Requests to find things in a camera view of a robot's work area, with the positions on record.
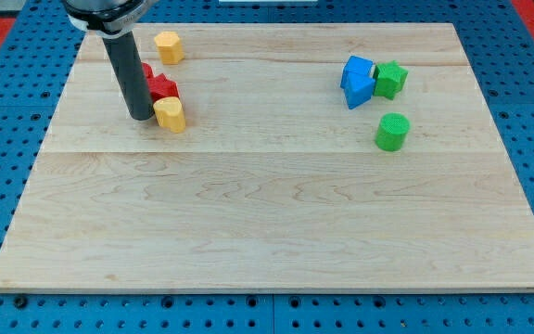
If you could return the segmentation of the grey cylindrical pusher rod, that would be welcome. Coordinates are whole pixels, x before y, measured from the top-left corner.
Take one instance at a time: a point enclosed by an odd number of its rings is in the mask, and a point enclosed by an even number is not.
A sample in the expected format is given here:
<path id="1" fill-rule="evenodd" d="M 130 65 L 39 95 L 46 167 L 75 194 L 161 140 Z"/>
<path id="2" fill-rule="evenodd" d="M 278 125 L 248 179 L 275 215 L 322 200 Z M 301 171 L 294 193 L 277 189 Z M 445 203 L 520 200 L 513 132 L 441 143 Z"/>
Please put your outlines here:
<path id="1" fill-rule="evenodd" d="M 130 116 L 137 121 L 150 119 L 154 114 L 153 102 L 134 35 L 127 32 L 118 38 L 104 39 L 103 44 Z"/>

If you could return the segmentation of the black robot wrist flange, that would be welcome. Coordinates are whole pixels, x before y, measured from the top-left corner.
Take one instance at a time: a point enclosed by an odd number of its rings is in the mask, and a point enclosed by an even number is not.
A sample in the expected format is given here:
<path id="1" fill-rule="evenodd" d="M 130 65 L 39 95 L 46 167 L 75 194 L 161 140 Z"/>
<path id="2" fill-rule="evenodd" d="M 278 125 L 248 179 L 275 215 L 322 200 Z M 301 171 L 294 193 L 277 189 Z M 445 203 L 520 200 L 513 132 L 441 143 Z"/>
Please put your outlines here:
<path id="1" fill-rule="evenodd" d="M 62 0 L 70 23 L 80 31 L 116 39 L 131 32 L 158 0 Z"/>

